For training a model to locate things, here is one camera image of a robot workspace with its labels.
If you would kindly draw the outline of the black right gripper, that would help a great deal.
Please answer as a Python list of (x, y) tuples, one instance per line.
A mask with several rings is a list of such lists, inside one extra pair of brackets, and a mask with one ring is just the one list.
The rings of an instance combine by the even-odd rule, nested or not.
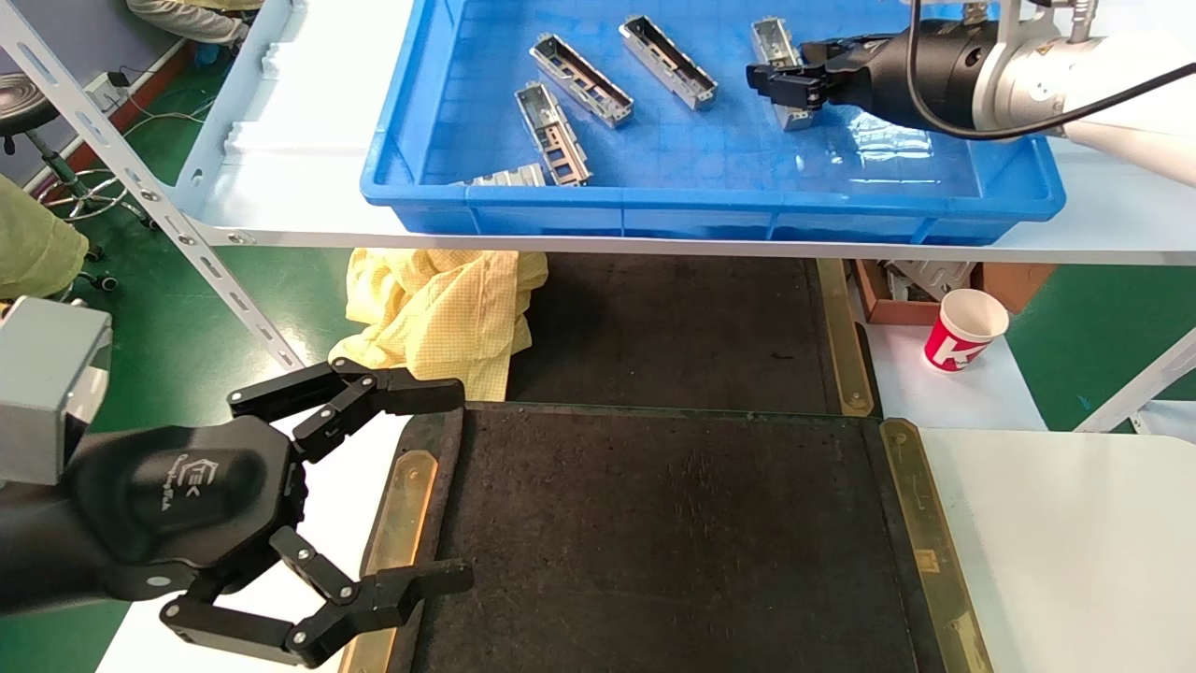
[[(808, 65), (748, 65), (748, 87), (782, 108), (817, 111), (828, 100), (897, 126), (930, 131), (907, 82), (910, 29), (803, 42)], [(974, 98), (987, 59), (987, 25), (919, 22), (915, 84), (938, 120), (974, 131)]]

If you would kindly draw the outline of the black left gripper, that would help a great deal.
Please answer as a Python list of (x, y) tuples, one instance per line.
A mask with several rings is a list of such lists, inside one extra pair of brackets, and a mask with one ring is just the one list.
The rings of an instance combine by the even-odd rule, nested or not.
[[(348, 579), (282, 528), (303, 521), (299, 459), (319, 463), (378, 414), (448, 412), (464, 402), (459, 379), (332, 361), (231, 392), (239, 418), (222, 426), (84, 438), (57, 484), (4, 487), (4, 614), (140, 602), (193, 585), (161, 608), (184, 642), (321, 667), (359, 635), (402, 629), (425, 600), (470, 591), (475, 575), (451, 559)], [(292, 443), (269, 426), (309, 409)], [(277, 559), (323, 596), (312, 616), (289, 623), (215, 605)]]

